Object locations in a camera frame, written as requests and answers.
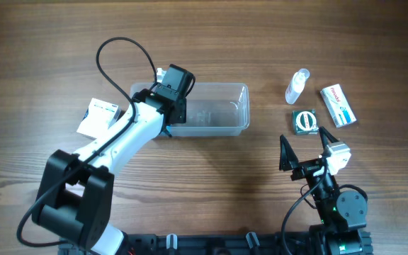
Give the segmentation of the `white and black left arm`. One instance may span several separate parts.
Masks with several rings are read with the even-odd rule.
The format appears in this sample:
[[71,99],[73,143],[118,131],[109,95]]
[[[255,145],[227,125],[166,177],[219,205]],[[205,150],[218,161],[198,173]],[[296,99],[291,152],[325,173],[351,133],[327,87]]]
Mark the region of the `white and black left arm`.
[[91,254],[129,254],[128,236],[109,223],[115,177],[167,126],[186,121],[194,75],[170,65],[154,89],[135,93],[126,113],[101,137],[73,154],[53,153],[45,165],[32,221],[61,243]]

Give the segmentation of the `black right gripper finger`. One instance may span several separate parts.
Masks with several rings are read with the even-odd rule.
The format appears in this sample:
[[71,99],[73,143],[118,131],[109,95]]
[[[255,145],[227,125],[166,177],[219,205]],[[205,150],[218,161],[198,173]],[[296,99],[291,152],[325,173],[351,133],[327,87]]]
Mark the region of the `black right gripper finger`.
[[279,169],[282,171],[290,171],[298,168],[298,158],[285,135],[280,136],[280,145]]
[[335,138],[335,136],[333,136],[324,126],[319,127],[319,136],[323,148],[331,143],[339,142],[339,140]]

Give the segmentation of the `white medicine carton box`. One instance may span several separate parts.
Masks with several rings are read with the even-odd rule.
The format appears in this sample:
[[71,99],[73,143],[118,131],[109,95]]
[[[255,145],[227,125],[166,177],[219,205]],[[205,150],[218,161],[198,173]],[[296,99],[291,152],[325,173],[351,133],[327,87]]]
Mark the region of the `white medicine carton box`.
[[77,132],[94,139],[99,138],[117,121],[120,112],[118,105],[92,98]]

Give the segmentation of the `green round-logo carton box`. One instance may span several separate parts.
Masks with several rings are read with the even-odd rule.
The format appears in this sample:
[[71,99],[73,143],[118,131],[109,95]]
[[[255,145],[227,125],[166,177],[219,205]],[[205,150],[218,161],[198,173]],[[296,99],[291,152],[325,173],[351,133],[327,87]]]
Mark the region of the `green round-logo carton box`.
[[319,132],[315,109],[294,110],[292,124],[295,135],[315,135]]

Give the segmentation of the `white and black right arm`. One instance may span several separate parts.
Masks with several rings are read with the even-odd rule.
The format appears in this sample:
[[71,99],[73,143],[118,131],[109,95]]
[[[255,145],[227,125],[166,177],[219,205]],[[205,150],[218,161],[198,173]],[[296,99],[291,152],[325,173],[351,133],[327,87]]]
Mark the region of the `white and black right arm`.
[[367,193],[352,184],[339,185],[336,174],[346,167],[351,158],[349,146],[329,131],[319,128],[323,152],[308,161],[299,161],[285,135],[280,136],[279,169],[289,171],[292,181],[306,180],[308,190],[287,211],[281,223],[280,245],[284,254],[296,254],[294,239],[286,234],[286,225],[293,211],[311,197],[313,208],[321,223],[310,226],[305,247],[308,254],[369,254],[372,251],[370,235],[362,229],[367,226]]

